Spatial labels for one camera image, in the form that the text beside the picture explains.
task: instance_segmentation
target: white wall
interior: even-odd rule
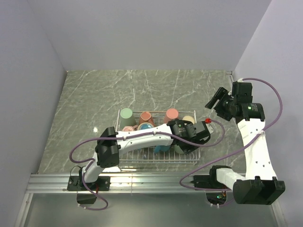
[[[270,0],[28,0],[67,70],[234,70]]]
[[[247,46],[236,77],[257,77],[274,85],[284,104],[283,114],[267,132],[277,176],[286,183],[281,203],[289,226],[303,226],[303,1],[273,0]],[[261,102],[267,122],[278,112],[274,93],[254,84],[254,101]]]
[[[39,166],[65,71],[25,0],[0,0],[0,226]]]

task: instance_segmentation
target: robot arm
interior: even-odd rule
[[[215,106],[218,116],[230,120],[236,119],[244,146],[258,134],[259,137],[245,149],[246,175],[241,176],[231,168],[213,166],[211,178],[217,183],[232,189],[235,201],[239,204],[270,205],[284,191],[284,181],[278,181],[271,165],[265,138],[265,116],[261,104],[252,103],[251,83],[234,82],[232,95],[224,88],[219,88],[206,108]]]
[[[93,161],[86,171],[84,180],[93,183],[98,179],[105,168],[114,167],[119,164],[119,156],[135,149],[147,148],[157,145],[169,146],[177,144],[185,154],[189,154],[198,147],[188,145],[182,141],[172,139],[171,136],[159,135],[156,132],[166,132],[177,135],[188,141],[205,144],[209,141],[211,126],[205,122],[193,124],[188,121],[175,119],[151,129],[140,131],[117,131],[114,127],[107,128],[100,137],[123,137],[125,140],[99,140],[95,148]],[[135,135],[146,133],[146,135],[135,137]]]

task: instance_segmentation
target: black motor joint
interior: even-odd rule
[[[170,127],[173,135],[181,137],[187,141],[197,144],[205,144],[210,140],[210,132],[205,122],[197,122],[193,124],[189,121],[174,119],[168,122],[167,125]],[[184,154],[189,154],[198,148],[180,140],[174,140],[172,144],[178,145],[184,151]]]
[[[233,117],[237,123],[243,119],[249,121],[250,118],[265,120],[263,106],[252,102],[251,83],[233,82],[230,95],[228,90],[220,87],[205,107],[212,109],[214,105],[217,115],[227,121]]]

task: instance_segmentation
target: metal wire rack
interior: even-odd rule
[[[134,117],[139,122],[140,114],[143,111],[133,111]],[[149,111],[152,114],[156,125],[164,124],[165,111]],[[180,111],[179,118],[183,118],[186,115],[194,117],[196,121],[196,112]],[[120,110],[118,111],[116,130],[120,131]],[[161,164],[196,164],[201,157],[200,149],[198,148],[194,152],[184,155],[175,152],[173,146],[166,152],[154,153],[155,147],[143,148],[130,151],[120,156],[120,164],[139,164],[139,163],[161,163]]]

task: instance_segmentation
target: marble floor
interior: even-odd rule
[[[223,70],[91,70],[69,71],[53,120],[39,173],[67,173],[75,166],[69,160],[70,150],[80,141],[98,137],[109,126],[116,125],[118,110],[196,111],[197,120],[206,117],[223,123],[224,140],[215,147],[200,150],[201,158],[193,164],[128,164],[122,169],[136,171],[189,171],[198,165],[232,153],[243,146],[235,122],[216,116],[204,108],[219,87],[230,89],[230,78]],[[220,127],[212,124],[209,143],[220,137]],[[96,142],[81,146],[74,158],[92,157]],[[245,172],[244,153],[217,163]]]

